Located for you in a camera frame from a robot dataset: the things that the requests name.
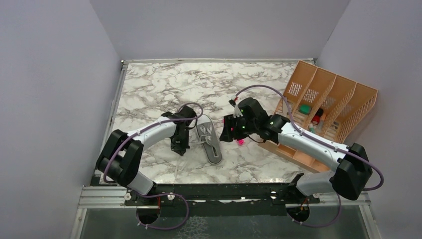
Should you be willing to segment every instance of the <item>small pink block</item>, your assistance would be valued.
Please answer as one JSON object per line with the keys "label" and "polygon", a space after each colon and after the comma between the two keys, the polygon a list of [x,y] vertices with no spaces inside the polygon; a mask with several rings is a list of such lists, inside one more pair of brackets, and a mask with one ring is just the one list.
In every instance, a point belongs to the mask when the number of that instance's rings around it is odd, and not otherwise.
{"label": "small pink block", "polygon": [[245,143],[245,141],[244,141],[243,139],[241,139],[241,140],[237,140],[237,144],[238,144],[239,146],[242,146],[244,143]]}

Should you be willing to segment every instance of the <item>gray wall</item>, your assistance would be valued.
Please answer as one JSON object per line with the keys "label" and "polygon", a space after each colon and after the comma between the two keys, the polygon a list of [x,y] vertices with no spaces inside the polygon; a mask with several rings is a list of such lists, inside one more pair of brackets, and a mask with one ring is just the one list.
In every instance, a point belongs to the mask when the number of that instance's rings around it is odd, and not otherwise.
{"label": "gray wall", "polygon": [[[317,61],[379,89],[358,142],[386,178],[370,194],[385,239],[422,234],[421,43],[420,0],[351,0]],[[372,184],[377,182],[374,176]]]}
{"label": "gray wall", "polygon": [[0,3],[0,238],[67,238],[120,68],[88,0]]}
{"label": "gray wall", "polygon": [[349,0],[91,0],[119,56],[318,57]]}

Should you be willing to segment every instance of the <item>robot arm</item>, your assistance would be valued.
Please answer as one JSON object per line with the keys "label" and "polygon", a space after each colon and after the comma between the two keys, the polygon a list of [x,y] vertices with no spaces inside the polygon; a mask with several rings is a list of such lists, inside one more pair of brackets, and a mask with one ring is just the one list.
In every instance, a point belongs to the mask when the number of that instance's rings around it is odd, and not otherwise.
{"label": "robot arm", "polygon": [[166,112],[155,122],[142,128],[129,131],[128,133],[124,133],[120,130],[113,131],[97,160],[96,168],[104,173],[107,164],[117,148],[129,137],[129,135],[137,133],[138,135],[133,137],[123,148],[123,150],[125,150],[124,156],[117,155],[115,160],[111,163],[108,177],[123,187],[133,189],[142,195],[148,194],[154,186],[154,182],[138,170],[143,151],[165,138],[170,138],[171,150],[183,156],[186,149],[189,148],[188,126],[192,120],[179,122],[168,121],[171,119],[193,117],[196,117],[195,111],[188,106],[184,106],[175,114]]}
{"label": "robot arm", "polygon": [[264,140],[302,151],[328,166],[330,171],[300,177],[295,182],[300,193],[309,196],[313,193],[337,192],[347,199],[356,200],[372,175],[372,169],[337,149],[352,152],[368,160],[365,149],[357,143],[349,147],[316,134],[312,135],[335,149],[328,148],[305,137],[303,131],[305,129],[301,127],[299,131],[293,127],[286,117],[267,115],[257,100],[246,98],[235,106],[233,115],[224,117],[224,129],[220,141],[231,142],[233,139],[243,139],[256,133]]}

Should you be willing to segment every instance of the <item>marble surface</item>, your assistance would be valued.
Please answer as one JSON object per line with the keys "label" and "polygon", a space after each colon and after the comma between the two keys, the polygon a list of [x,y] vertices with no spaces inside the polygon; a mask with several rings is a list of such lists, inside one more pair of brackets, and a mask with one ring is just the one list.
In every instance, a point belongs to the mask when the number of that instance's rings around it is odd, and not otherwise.
{"label": "marble surface", "polygon": [[[155,121],[163,112],[175,112],[179,106],[197,102],[213,120],[217,136],[224,115],[232,114],[229,99],[237,91],[253,84],[265,84],[283,91],[296,62],[271,63],[132,63],[113,124],[113,130],[130,131]],[[253,88],[239,95],[256,98],[272,114],[279,97],[268,89]],[[190,132],[191,148],[179,156],[165,139],[147,149],[140,171],[157,183],[258,183],[288,182],[306,170],[260,148],[245,139],[220,142],[223,160],[211,165],[196,133]]]}

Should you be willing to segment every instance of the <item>gray slipper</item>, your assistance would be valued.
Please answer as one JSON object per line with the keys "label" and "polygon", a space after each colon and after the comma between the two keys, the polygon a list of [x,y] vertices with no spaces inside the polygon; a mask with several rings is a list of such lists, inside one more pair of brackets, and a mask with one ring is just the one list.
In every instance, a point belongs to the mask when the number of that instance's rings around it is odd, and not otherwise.
{"label": "gray slipper", "polygon": [[207,115],[202,115],[198,119],[196,128],[198,138],[205,149],[208,161],[212,164],[220,163],[222,160],[221,150],[211,118]]}

